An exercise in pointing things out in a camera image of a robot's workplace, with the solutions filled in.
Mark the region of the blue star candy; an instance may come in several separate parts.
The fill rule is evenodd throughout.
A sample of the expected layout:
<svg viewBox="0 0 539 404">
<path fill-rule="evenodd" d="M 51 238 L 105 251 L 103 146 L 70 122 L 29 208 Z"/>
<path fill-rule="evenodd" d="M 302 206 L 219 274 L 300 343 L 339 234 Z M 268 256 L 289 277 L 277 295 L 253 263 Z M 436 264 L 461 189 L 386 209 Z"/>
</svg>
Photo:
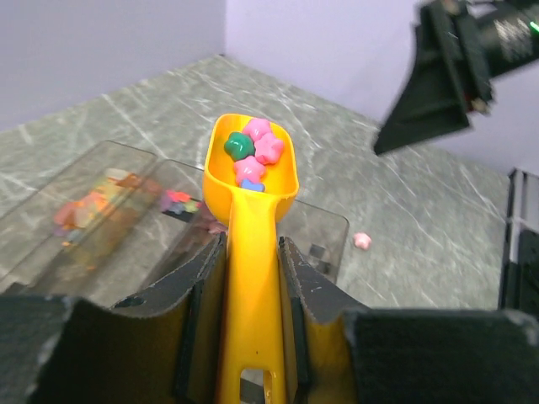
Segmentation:
<svg viewBox="0 0 539 404">
<path fill-rule="evenodd" d="M 263 193 L 265 191 L 265 185 L 260 182 L 253 182 L 249 178 L 244 178 L 240 184 L 239 187 L 242 189 L 247 189 L 254 192 L 260 192 Z"/>
</svg>

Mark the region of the green star candy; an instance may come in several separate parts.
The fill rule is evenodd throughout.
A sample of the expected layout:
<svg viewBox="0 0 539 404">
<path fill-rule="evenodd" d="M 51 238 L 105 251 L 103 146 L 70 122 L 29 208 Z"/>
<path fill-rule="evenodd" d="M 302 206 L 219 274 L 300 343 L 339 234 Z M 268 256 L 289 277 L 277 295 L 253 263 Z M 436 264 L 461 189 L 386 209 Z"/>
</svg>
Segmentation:
<svg viewBox="0 0 539 404">
<path fill-rule="evenodd" d="M 255 153 L 253 140 L 242 132 L 231 132 L 224 143 L 224 151 L 234 161 L 243 160 Z"/>
</svg>

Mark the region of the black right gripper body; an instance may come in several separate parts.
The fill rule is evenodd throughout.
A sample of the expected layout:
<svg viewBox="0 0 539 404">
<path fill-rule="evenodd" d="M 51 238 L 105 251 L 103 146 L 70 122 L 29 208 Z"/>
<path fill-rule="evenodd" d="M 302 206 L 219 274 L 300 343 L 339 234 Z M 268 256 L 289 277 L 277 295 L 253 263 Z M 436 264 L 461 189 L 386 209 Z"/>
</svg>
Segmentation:
<svg viewBox="0 0 539 404">
<path fill-rule="evenodd" d="M 494 10 L 473 16 L 470 8 L 485 3 Z M 538 60 L 537 1 L 424 1 L 418 14 L 429 112 L 488 112 L 492 81 Z"/>
</svg>

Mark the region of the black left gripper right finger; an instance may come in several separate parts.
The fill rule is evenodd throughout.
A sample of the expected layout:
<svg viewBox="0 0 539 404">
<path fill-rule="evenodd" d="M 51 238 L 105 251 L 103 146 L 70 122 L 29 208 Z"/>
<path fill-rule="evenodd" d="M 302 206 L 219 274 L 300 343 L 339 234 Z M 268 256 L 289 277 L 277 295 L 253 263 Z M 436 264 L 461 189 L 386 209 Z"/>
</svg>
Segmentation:
<svg viewBox="0 0 539 404">
<path fill-rule="evenodd" d="M 374 309 L 278 246 L 297 403 L 535 403 L 538 322 L 514 310 Z"/>
</svg>

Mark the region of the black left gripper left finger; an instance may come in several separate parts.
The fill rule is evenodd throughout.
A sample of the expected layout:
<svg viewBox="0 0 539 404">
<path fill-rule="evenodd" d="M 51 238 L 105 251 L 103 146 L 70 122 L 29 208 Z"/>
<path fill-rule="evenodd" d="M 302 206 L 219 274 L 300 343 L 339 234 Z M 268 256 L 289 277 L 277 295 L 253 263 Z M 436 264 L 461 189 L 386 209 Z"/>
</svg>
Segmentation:
<svg viewBox="0 0 539 404">
<path fill-rule="evenodd" d="M 112 308 L 3 295 L 4 403 L 210 403 L 216 392 L 226 238 Z"/>
</svg>

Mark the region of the clear candy drawer box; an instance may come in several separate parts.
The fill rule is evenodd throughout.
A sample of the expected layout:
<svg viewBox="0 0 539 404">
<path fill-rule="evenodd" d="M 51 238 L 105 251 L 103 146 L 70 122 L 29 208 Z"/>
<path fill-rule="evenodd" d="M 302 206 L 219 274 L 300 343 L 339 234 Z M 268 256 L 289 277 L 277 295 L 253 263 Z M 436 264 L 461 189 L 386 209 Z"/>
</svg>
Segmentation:
<svg viewBox="0 0 539 404">
<path fill-rule="evenodd" d="M 204 168 L 114 142 L 97 146 L 1 220 L 4 294 L 108 301 L 174 271 L 228 228 L 203 195 Z M 277 223 L 316 270 L 336 279 L 349 230 L 295 201 Z"/>
</svg>

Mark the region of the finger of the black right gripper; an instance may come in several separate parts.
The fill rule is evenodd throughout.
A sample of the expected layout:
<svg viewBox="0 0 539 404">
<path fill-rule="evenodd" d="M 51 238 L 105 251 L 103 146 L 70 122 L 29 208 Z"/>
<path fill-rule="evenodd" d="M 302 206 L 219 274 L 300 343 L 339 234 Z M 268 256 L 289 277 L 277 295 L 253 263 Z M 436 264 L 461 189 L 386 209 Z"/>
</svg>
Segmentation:
<svg viewBox="0 0 539 404">
<path fill-rule="evenodd" d="M 444 136 L 468 126 L 468 104 L 459 71 L 464 55 L 442 1 L 419 8 L 415 55 L 408 82 L 378 132 L 377 155 Z"/>
</svg>

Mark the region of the yellow plastic scoop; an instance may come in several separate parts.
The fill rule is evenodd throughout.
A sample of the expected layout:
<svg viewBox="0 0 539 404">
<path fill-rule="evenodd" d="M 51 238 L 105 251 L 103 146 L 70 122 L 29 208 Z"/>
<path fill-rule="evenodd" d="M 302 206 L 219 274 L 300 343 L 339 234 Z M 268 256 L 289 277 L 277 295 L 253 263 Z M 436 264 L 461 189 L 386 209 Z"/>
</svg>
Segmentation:
<svg viewBox="0 0 539 404">
<path fill-rule="evenodd" d="M 264 399 L 286 403 L 284 337 L 280 299 L 277 223 L 299 190 L 296 156 L 290 135 L 271 126 L 284 143 L 279 162 L 266 167 L 263 193 L 237 185 L 233 160 L 225 153 L 229 135 L 249 121 L 245 114 L 220 116 L 206 153 L 203 195 L 210 212 L 228 228 L 227 282 L 216 402 L 240 401 L 245 369 L 264 372 Z"/>
</svg>

